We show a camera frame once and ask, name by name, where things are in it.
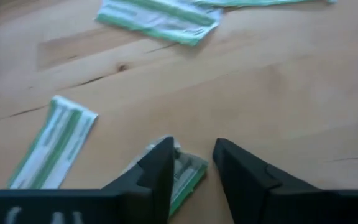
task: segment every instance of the wood grain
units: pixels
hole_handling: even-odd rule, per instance
[[[102,187],[164,134],[211,162],[172,223],[232,222],[217,137],[318,187],[358,188],[358,1],[227,11],[195,48],[97,24],[97,1],[49,3],[0,14],[0,188],[55,94],[100,114],[64,188]]]

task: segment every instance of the wooden surface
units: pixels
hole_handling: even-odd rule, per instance
[[[99,4],[0,6],[0,188],[56,94],[100,114],[64,188],[102,187],[164,134],[210,162],[225,137],[318,187],[358,188],[358,1],[227,10],[196,48],[102,26]],[[210,166],[172,223],[230,222]]]

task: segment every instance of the wooden table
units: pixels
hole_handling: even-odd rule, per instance
[[[0,188],[53,95],[100,114],[64,188],[100,188],[153,139],[211,162],[172,223],[230,223],[217,137],[322,188],[358,188],[358,1],[225,12],[198,47],[93,20],[95,0],[0,5]]]

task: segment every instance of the green and white packet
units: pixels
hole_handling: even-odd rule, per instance
[[[187,0],[103,0],[96,20],[194,46],[219,24],[221,15],[222,9]]]
[[[190,0],[196,4],[220,7],[241,6],[272,6],[276,4],[288,4],[310,0]],[[336,3],[337,0],[326,0],[328,3]]]
[[[156,145],[162,142],[170,135],[162,136],[156,141],[150,143],[129,165],[121,172],[121,175],[130,170],[137,164],[147,153],[149,153]],[[179,142],[174,138],[175,147],[175,163],[173,165],[173,188],[171,194],[171,205],[169,216],[173,215],[175,211],[183,204],[185,199],[192,193],[197,183],[206,174],[208,161],[192,155],[181,150]]]
[[[9,188],[59,188],[97,117],[88,108],[54,96],[44,126],[14,171]]]

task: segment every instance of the black plastic object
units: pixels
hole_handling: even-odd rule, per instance
[[[227,139],[213,159],[235,224],[358,223],[358,190],[321,190]]]
[[[173,138],[166,138],[101,190],[0,190],[0,223],[53,223],[57,214],[64,224],[166,223],[173,157]]]

